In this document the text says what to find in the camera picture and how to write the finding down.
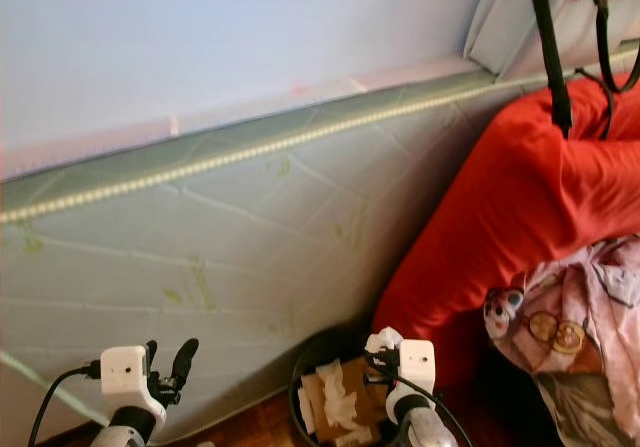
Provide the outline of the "white paper tissue strip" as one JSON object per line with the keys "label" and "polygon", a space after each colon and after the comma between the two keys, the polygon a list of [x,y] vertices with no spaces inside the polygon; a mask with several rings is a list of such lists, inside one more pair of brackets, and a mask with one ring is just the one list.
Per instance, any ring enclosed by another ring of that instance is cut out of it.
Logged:
{"label": "white paper tissue strip", "polygon": [[358,421],[358,396],[344,386],[342,361],[334,360],[319,366],[316,375],[323,386],[323,411],[330,427],[339,427],[344,435],[365,430]]}

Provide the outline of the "brown cardboard piece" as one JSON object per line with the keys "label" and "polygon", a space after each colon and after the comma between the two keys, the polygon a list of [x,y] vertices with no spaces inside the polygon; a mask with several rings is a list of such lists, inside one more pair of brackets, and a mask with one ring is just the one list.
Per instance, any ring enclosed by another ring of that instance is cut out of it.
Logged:
{"label": "brown cardboard piece", "polygon": [[371,447],[383,438],[381,424],[387,420],[385,400],[388,388],[366,382],[367,375],[374,374],[374,370],[369,368],[362,357],[344,361],[342,368],[344,386],[348,392],[358,396],[358,421],[364,425],[365,430],[344,435],[339,427],[330,427],[323,411],[323,386],[315,370],[315,373],[301,378],[301,387],[296,391],[303,433],[311,435],[323,447]]}

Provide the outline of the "bed with beige floral sheet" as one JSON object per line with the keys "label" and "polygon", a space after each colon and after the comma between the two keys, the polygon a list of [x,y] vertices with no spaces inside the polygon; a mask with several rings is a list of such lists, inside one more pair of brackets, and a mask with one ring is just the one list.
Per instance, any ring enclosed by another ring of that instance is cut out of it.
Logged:
{"label": "bed with beige floral sheet", "polygon": [[566,447],[640,447],[640,383],[604,371],[532,374]]}

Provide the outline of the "black waste bin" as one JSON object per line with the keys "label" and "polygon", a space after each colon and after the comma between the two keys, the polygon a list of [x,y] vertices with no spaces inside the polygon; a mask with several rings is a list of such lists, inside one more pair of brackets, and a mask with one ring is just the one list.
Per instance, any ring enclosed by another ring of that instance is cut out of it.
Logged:
{"label": "black waste bin", "polygon": [[[332,363],[334,360],[349,361],[362,357],[369,364],[369,354],[364,350],[364,334],[344,327],[330,328],[315,334],[302,343],[292,369],[292,383],[288,395],[291,398],[291,416],[293,428],[301,435],[308,447],[323,447],[311,435],[303,433],[300,412],[298,412],[297,389],[301,387],[301,378],[315,373],[317,366]],[[385,386],[388,393],[393,386]],[[436,406],[434,410],[413,409],[408,412],[402,424],[389,419],[381,424],[381,441],[371,447],[474,447],[470,438],[463,432],[460,423],[448,407],[444,405],[434,391],[431,393]]]}

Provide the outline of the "pink cartoon bear blanket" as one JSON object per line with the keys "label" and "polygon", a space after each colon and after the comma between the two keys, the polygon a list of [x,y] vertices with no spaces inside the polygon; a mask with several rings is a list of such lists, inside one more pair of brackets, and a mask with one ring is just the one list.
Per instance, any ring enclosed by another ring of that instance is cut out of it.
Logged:
{"label": "pink cartoon bear blanket", "polygon": [[602,241],[486,293],[485,331],[531,374],[640,382],[640,235]]}

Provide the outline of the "red folded cushion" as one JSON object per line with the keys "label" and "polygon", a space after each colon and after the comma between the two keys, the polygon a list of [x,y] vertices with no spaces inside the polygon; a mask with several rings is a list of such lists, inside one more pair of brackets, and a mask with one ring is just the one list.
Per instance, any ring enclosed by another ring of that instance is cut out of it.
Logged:
{"label": "red folded cushion", "polygon": [[433,342],[442,386],[476,374],[486,293],[640,233],[640,85],[613,99],[586,78],[567,89],[568,133],[545,89],[495,115],[381,296],[374,327]]}

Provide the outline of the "white tissue ball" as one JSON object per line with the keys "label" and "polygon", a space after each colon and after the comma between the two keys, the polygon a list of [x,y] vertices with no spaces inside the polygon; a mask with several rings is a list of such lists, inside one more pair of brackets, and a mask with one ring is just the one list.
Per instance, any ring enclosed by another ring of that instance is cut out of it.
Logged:
{"label": "white tissue ball", "polygon": [[396,350],[403,342],[404,337],[392,327],[381,328],[379,332],[371,333],[366,338],[364,350],[367,354],[379,354],[387,350]]}

